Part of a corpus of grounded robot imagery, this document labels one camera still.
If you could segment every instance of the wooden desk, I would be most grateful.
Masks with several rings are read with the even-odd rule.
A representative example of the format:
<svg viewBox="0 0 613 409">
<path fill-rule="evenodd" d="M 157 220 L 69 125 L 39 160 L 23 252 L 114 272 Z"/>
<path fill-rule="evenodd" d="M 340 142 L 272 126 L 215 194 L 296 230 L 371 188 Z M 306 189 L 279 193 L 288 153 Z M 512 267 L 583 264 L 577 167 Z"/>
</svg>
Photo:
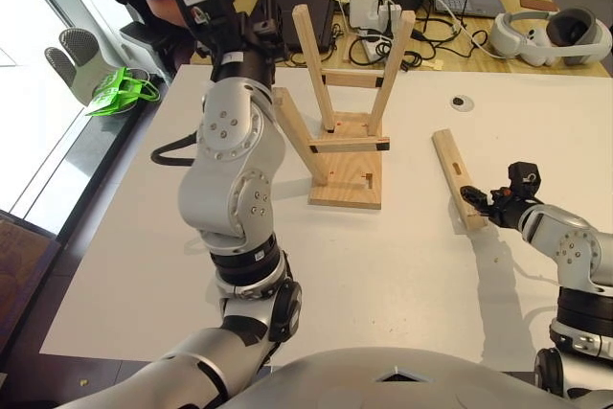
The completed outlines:
<svg viewBox="0 0 613 409">
<path fill-rule="evenodd" d="M 257 0 L 236 0 L 235 6 L 237 11 L 251 11 L 255 6 Z M 520 11 L 522 10 L 519 7 L 519 0 L 502 0 L 507 11 Z M 338 15 L 335 18 L 335 22 L 342 24 L 342 18 Z M 480 29 L 484 29 L 489 32 L 491 28 L 491 19 L 484 18 L 471 18 L 467 17 L 465 19 L 467 24 L 467 29 L 473 33 Z M 418 29 L 421 30 L 421 25 L 418 22 Z M 437 24 L 430 22 L 428 24 L 428 36 L 429 37 L 447 37 L 449 36 L 449 29 L 442 24 Z M 332 58 L 324 63 L 324 67 L 326 68 L 340 68 L 340 69 L 348 69 L 348 68 L 358 68 L 351 64 L 350 62 L 346 62 L 344 60 L 346 47 L 353 41 L 352 36 L 347 37 L 347 35 L 341 37 L 338 41 L 338 50 L 334 53 Z M 470 49 L 468 38 L 465 34 L 459 35 L 453 42 L 451 42 L 450 47 L 454 50 L 457 50 L 461 53 L 467 53 Z M 361 47 L 356 47 L 359 49 L 359 52 L 362 53 Z M 430 46 L 426 43 L 417 42 L 416 40 L 410 40 L 407 50 L 412 50 L 423 54 L 424 56 L 431 55 Z M 606 70 L 599 63 L 586 64 L 582 66 L 574 66 L 568 67 L 565 66 L 561 61 L 554 67 L 532 67 L 530 64 L 525 63 L 521 59 L 495 59 L 487 56 L 483 52 L 479 50 L 475 50 L 472 57 L 470 59 L 466 59 L 463 57 L 458 57 L 450 52 L 440 50 L 437 52 L 437 59 L 441 59 L 443 61 L 443 69 L 445 71 L 480 71 L 480 72 L 514 72 L 514 73 L 522 73 L 522 74 L 566 74 L 566 75 L 574 75 L 574 76 L 591 76 L 591 77 L 609 77 Z M 197 55 L 193 56 L 192 64 L 206 64 L 210 63 L 209 60 L 203 60 Z M 421 66 L 421 70 L 431 70 L 430 67 Z"/>
</svg>

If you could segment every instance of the wooden stick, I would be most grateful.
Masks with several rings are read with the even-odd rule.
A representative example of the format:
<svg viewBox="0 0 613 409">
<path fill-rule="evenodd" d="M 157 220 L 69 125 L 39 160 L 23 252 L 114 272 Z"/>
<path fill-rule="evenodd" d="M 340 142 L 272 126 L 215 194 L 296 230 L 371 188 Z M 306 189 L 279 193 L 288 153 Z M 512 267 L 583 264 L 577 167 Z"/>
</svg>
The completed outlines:
<svg viewBox="0 0 613 409">
<path fill-rule="evenodd" d="M 315 97 L 319 104 L 319 110 L 322 113 L 322 123 L 326 131 L 334 131 L 334 112 L 332 111 L 332 102 L 329 98 L 328 88 L 322 81 L 322 63 L 319 58 L 319 50 L 313 32 L 313 24 L 310 22 L 308 7 L 306 5 L 297 5 L 292 11 L 294 25 L 300 40 L 300 46 L 303 49 L 305 56 L 306 67 L 310 73 L 310 79 L 313 82 Z"/>
<path fill-rule="evenodd" d="M 442 129 L 441 131 L 436 131 L 432 135 L 432 142 L 439 155 L 444 177 L 447 180 L 449 190 L 453 196 L 453 201 L 456 203 L 458 213 L 460 213 L 464 226 L 467 230 L 476 230 L 485 227 L 488 225 L 486 220 L 482 216 L 479 216 L 479 213 L 477 213 L 472 206 L 462 200 L 460 188 L 463 186 L 471 186 L 472 181 L 462 161 L 462 156 L 458 151 L 458 147 L 453 140 L 451 130 Z"/>
<path fill-rule="evenodd" d="M 328 172 L 322 160 L 307 145 L 310 141 L 310 133 L 289 91 L 287 88 L 273 88 L 273 99 L 275 116 L 285 136 L 305 162 L 315 183 L 325 186 L 328 184 Z"/>
<path fill-rule="evenodd" d="M 371 112 L 371 117 L 368 121 L 368 134 L 370 136 L 374 136 L 376 134 L 378 126 L 381 123 L 383 111 L 385 111 L 387 100 L 390 98 L 390 93 L 392 93 L 392 87 L 394 86 L 394 81 L 396 80 L 396 74 L 398 73 L 400 63 L 404 57 L 404 49 L 406 48 L 406 44 L 409 41 L 411 32 L 413 31 L 413 26 L 415 26 L 415 12 L 403 11 L 402 15 L 400 16 L 400 24 L 396 33 L 394 34 L 394 44 L 392 45 L 392 50 L 387 57 L 387 63 L 385 64 L 385 70 L 383 71 L 383 84 L 376 94 L 375 104 L 373 104 L 373 111 Z"/>
<path fill-rule="evenodd" d="M 367 138 L 311 139 L 308 146 L 313 153 L 376 152 L 390 149 L 390 138 L 369 136 Z"/>
<path fill-rule="evenodd" d="M 324 71 L 326 85 L 357 86 L 360 88 L 377 88 L 383 81 L 383 73 Z"/>
</svg>

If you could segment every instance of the wooden plank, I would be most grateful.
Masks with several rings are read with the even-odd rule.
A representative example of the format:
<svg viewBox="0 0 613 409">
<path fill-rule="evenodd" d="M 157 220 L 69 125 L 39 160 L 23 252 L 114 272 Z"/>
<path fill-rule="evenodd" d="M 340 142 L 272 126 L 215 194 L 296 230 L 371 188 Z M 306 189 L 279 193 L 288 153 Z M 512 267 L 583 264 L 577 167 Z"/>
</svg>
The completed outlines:
<svg viewBox="0 0 613 409">
<path fill-rule="evenodd" d="M 463 186 L 471 186 L 472 181 L 470 180 L 468 170 L 466 169 L 462 156 L 453 139 L 451 130 L 442 129 L 436 131 L 432 135 L 432 142 L 439 155 L 444 177 L 447 180 L 449 190 L 453 196 L 453 201 L 456 204 L 456 208 L 458 209 L 464 226 L 467 230 L 476 230 L 485 227 L 488 225 L 486 219 L 480 216 L 472 206 L 463 201 L 460 195 L 460 188 Z"/>
<path fill-rule="evenodd" d="M 310 140 L 310 133 L 287 88 L 273 88 L 273 99 L 273 108 L 277 122 L 313 175 L 313 183 L 327 184 L 328 171 L 326 166 L 307 146 L 307 142 Z"/>
<path fill-rule="evenodd" d="M 400 16 L 400 24 L 394 34 L 394 43 L 392 44 L 392 50 L 387 57 L 385 64 L 385 70 L 383 71 L 383 84 L 376 93 L 375 104 L 373 104 L 373 111 L 368 121 L 368 134 L 374 136 L 378 130 L 379 123 L 383 117 L 383 112 L 387 105 L 387 100 L 392 93 L 392 87 L 394 81 L 396 81 L 396 75 L 400 70 L 400 63 L 404 57 L 404 49 L 409 41 L 413 27 L 415 26 L 415 12 L 403 11 Z"/>
<path fill-rule="evenodd" d="M 336 129 L 320 139 L 364 138 L 369 114 L 335 112 Z M 313 184 L 308 203 L 347 208 L 381 209 L 381 152 L 320 153 L 328 184 Z"/>
<path fill-rule="evenodd" d="M 368 136 L 366 138 L 311 139 L 308 147 L 314 153 L 378 152 L 390 149 L 390 138 Z"/>
<path fill-rule="evenodd" d="M 326 85 L 357 86 L 359 88 L 376 88 L 377 81 L 383 80 L 383 73 L 324 71 Z"/>
<path fill-rule="evenodd" d="M 306 5 L 297 5 L 292 11 L 294 25 L 300 40 L 300 47 L 303 49 L 305 56 L 306 67 L 310 74 L 310 79 L 313 82 L 315 97 L 319 104 L 319 110 L 322 113 L 322 123 L 327 131 L 334 130 L 334 114 L 332 111 L 332 102 L 329 98 L 328 88 L 322 81 L 322 63 L 317 49 L 317 41 L 313 32 L 313 24 L 310 22 L 308 7 Z"/>
</svg>

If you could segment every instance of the floor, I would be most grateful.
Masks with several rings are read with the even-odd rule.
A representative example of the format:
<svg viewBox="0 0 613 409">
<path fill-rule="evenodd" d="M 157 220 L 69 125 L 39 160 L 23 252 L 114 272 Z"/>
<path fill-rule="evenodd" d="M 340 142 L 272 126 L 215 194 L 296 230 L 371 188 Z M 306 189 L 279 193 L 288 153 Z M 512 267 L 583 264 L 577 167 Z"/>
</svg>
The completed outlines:
<svg viewBox="0 0 613 409">
<path fill-rule="evenodd" d="M 613 0 L 555 0 L 561 7 L 585 5 L 607 25 L 613 23 Z M 607 63 L 613 72 L 611 61 Z M 72 358 L 64 356 L 41 355 L 38 353 L 46 332 L 53 321 L 57 308 L 79 266 L 89 241 L 93 237 L 102 216 L 117 190 L 122 177 L 142 139 L 154 111 L 149 110 L 138 129 L 127 143 L 121 158 L 108 174 L 97 192 L 79 228 L 70 240 L 67 249 L 58 258 L 51 276 L 37 297 L 23 329 L 21 330 L 11 355 L 2 369 L 9 378 L 3 388 L 3 400 L 52 399 L 67 402 L 119 382 L 146 363 Z M 529 373 L 517 376 L 529 379 Z"/>
</svg>

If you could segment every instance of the gray chair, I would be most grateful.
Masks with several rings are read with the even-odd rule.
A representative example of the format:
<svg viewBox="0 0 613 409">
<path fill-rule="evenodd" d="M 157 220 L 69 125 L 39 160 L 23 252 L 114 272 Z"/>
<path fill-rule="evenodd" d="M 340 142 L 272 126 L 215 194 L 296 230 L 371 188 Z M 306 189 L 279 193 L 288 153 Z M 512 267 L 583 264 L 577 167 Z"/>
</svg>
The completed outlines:
<svg viewBox="0 0 613 409">
<path fill-rule="evenodd" d="M 98 39 L 89 31 L 70 28 L 59 35 L 64 52 L 55 47 L 45 50 L 45 57 L 51 67 L 64 80 L 73 95 L 83 105 L 88 105 L 100 82 L 117 67 L 106 62 L 102 56 Z"/>
</svg>

